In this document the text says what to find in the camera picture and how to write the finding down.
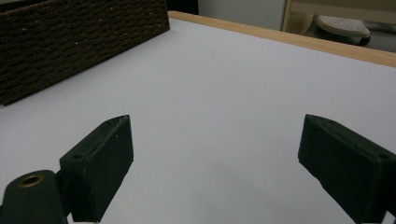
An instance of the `basket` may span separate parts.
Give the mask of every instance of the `basket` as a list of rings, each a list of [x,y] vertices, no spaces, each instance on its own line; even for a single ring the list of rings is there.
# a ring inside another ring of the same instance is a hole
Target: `basket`
[[[0,105],[167,30],[164,0],[48,0],[0,12]]]

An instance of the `table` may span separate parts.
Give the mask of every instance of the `table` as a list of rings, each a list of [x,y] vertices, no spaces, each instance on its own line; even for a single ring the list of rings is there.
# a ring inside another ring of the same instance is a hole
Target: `table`
[[[102,121],[130,114],[135,160],[103,223],[352,223],[297,160],[304,115],[396,152],[394,55],[170,15],[169,32],[0,108],[0,189],[57,171]]]
[[[312,15],[396,24],[396,2],[392,0],[287,0],[282,31],[303,34]]]

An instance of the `white table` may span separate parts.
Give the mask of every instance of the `white table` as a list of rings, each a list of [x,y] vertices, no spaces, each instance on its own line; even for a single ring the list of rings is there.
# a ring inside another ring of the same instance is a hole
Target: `white table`
[[[392,67],[171,20],[171,31],[0,108],[0,197],[130,114],[134,163],[103,223],[353,223],[298,162],[304,115],[396,152],[395,84]]]

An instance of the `wooden table edge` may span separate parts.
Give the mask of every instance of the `wooden table edge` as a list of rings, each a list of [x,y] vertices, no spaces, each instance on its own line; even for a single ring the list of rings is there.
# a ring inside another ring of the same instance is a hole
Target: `wooden table edge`
[[[180,21],[189,21],[197,24],[220,28],[245,35],[253,35],[261,38],[275,40],[278,42],[291,44],[307,49],[319,50],[351,59],[357,59],[368,63],[377,63],[396,68],[396,53],[378,49],[367,49],[358,46],[351,46],[336,43],[328,40],[316,39],[313,37],[294,35],[266,28],[245,25],[232,21],[222,21],[204,16],[191,15],[187,13],[169,11],[169,17]]]

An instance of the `wall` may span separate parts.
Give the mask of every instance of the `wall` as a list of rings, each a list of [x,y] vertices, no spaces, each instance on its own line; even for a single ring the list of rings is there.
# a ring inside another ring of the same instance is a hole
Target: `wall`
[[[200,15],[280,30],[286,0],[198,0]]]

